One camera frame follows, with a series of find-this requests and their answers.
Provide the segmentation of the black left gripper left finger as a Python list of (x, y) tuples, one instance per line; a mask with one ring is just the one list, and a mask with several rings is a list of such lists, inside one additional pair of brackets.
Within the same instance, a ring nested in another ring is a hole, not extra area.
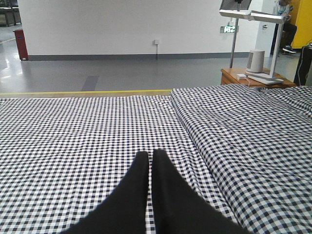
[(113, 192), (65, 234), (144, 234), (149, 185), (148, 153), (136, 153)]

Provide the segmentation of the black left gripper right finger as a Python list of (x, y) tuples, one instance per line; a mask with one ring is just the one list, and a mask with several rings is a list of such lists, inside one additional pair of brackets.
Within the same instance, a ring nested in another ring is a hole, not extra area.
[(153, 151), (152, 203), (158, 234), (247, 234), (182, 178), (165, 150)]

